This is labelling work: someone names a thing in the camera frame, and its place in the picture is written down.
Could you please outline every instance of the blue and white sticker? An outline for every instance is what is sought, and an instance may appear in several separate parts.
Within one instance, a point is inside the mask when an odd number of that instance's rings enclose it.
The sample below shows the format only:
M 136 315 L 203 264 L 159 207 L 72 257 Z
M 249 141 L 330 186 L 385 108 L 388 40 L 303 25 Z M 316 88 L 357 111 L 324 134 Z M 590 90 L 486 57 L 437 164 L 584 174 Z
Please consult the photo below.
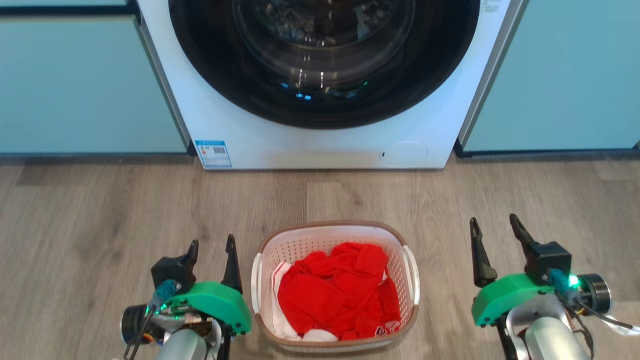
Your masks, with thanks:
M 196 140 L 196 149 L 205 168 L 231 167 L 225 142 Z

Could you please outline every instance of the green plastic part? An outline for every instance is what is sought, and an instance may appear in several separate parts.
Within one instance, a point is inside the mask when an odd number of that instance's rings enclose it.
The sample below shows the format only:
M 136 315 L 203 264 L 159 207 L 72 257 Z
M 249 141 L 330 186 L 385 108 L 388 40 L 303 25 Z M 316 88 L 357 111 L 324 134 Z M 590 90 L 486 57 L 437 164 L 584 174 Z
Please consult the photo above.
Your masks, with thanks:
M 536 285 L 527 274 L 511 274 L 494 281 L 480 289 L 471 306 L 474 323 L 490 325 L 502 314 L 533 299 L 539 291 L 552 293 L 554 289 L 549 285 Z
M 219 282 L 196 282 L 188 293 L 176 295 L 169 302 L 172 307 L 190 305 L 224 321 L 238 334 L 251 332 L 252 316 L 242 294 Z

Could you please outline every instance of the white basket handle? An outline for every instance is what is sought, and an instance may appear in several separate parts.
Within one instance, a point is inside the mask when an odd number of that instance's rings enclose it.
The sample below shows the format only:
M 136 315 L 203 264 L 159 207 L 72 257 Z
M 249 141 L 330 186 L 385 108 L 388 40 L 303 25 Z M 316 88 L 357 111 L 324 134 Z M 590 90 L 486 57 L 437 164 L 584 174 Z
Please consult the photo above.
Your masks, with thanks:
M 253 306 L 253 312 L 255 314 L 260 313 L 260 297 L 262 293 L 260 288 L 262 287 L 262 257 L 261 253 L 258 253 L 253 259 L 253 265 L 251 266 L 251 304 Z
M 406 270 L 406 278 L 413 280 L 413 287 L 409 287 L 409 294 L 413 299 L 413 305 L 420 303 L 420 274 L 418 273 L 418 263 L 415 256 L 408 246 L 404 246 L 404 269 Z

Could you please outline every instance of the red clothing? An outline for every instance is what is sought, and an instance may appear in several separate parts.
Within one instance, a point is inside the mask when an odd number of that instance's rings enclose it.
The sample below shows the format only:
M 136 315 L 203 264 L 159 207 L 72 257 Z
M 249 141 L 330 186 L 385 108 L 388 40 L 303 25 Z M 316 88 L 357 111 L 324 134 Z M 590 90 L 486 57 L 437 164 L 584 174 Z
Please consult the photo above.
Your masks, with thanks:
M 400 326 L 396 285 L 381 247 L 343 243 L 313 252 L 282 277 L 278 302 L 295 331 L 322 329 L 340 340 L 371 338 Z

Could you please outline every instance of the wooden floor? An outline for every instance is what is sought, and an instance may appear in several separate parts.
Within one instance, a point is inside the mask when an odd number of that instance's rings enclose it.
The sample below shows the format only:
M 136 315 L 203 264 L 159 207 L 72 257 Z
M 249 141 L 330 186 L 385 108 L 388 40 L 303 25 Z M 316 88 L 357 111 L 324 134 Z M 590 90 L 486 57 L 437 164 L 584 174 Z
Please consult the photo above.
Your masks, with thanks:
M 609 283 L 613 315 L 640 324 L 640 161 L 460 163 L 439 172 L 205 173 L 191 158 L 8 161 L 0 165 L 0 358 L 117 359 L 125 307 L 153 291 L 150 267 L 198 238 L 196 275 L 219 281 L 236 236 L 244 298 L 252 259 L 279 227 L 375 220 L 404 235 L 422 286 L 421 309 L 399 344 L 353 359 L 500 359 L 495 329 L 472 325 L 468 221 L 477 217 L 500 275 L 524 256 L 516 213 L 540 242 L 559 241 L 573 271 Z M 637 359 L 640 339 L 588 319 L 596 359 Z M 141 350 L 152 359 L 157 347 Z M 257 331 L 232 359 L 308 359 Z

